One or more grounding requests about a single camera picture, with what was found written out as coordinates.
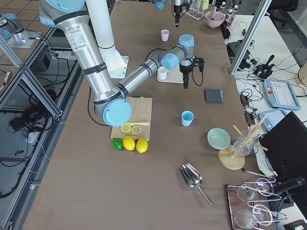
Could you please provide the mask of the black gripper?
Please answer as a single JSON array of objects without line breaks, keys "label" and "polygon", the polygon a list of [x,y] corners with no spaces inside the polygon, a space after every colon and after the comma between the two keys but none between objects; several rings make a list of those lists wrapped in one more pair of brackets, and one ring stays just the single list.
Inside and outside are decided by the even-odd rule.
[{"label": "black gripper", "polygon": [[204,59],[200,57],[192,57],[180,62],[179,70],[183,73],[183,87],[187,89],[189,86],[189,73],[193,71],[194,67],[198,67],[199,71],[203,73]]},{"label": "black gripper", "polygon": [[189,1],[188,0],[172,0],[173,5],[173,16],[175,17],[175,26],[178,28],[179,26],[179,17],[182,13],[183,7],[186,8],[186,10],[189,10]]}]

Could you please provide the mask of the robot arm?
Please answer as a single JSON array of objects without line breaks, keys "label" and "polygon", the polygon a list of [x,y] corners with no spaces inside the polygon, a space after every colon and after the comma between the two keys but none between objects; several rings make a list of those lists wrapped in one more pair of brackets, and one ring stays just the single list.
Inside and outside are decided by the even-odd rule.
[{"label": "robot arm", "polygon": [[132,107],[127,96],[160,67],[179,67],[188,81],[194,56],[194,37],[190,34],[181,35],[171,50],[149,55],[114,84],[111,75],[127,64],[116,50],[105,0],[42,0],[39,16],[42,24],[64,32],[94,93],[94,111],[109,126],[119,127],[129,121]]},{"label": "robot arm", "polygon": [[[179,27],[180,18],[185,14],[181,14],[183,12],[183,8],[186,8],[186,12],[189,10],[190,4],[188,0],[172,0],[172,15],[175,18],[175,26]],[[151,3],[161,11],[166,3],[167,0],[151,0]]]}]

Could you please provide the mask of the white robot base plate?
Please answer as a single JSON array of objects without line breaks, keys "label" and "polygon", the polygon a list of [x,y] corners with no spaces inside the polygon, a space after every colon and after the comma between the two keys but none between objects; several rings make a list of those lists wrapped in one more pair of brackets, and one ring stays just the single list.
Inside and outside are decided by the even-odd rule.
[{"label": "white robot base plate", "polygon": [[114,47],[109,49],[99,48],[103,61],[106,63],[107,71],[113,79],[125,78],[128,56],[122,56]]}]

